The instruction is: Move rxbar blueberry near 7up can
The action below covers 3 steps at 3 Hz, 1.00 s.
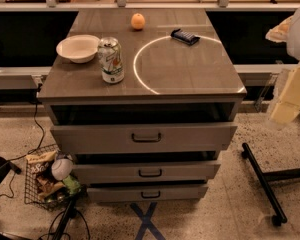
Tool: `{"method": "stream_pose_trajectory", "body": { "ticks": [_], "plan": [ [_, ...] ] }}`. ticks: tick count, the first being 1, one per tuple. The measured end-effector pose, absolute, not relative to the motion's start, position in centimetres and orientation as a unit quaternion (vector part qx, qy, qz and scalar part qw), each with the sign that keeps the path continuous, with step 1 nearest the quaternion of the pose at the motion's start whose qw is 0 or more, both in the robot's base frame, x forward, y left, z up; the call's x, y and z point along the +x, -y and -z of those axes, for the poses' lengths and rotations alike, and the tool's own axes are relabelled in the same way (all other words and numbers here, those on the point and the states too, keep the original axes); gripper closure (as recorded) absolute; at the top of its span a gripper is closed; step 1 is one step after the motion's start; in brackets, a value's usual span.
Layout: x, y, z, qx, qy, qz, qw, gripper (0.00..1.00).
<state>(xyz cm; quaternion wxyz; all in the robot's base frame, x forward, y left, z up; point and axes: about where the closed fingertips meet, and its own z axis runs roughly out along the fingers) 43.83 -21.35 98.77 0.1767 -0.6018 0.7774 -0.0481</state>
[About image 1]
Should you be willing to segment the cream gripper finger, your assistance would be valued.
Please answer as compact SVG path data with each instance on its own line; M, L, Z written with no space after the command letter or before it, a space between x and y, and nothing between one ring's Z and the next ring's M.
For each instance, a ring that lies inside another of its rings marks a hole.
M285 71L284 78L278 82L279 96L270 114L270 120L277 124L288 124L300 113L300 64Z

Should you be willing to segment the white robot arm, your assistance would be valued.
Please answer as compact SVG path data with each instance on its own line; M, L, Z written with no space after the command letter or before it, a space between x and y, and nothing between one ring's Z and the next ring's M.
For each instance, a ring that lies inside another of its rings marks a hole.
M297 59L299 64L291 69L283 69L274 88L268 120L273 124L286 125L300 113L300 7L295 13L270 29L266 39L272 42L286 43L289 56Z

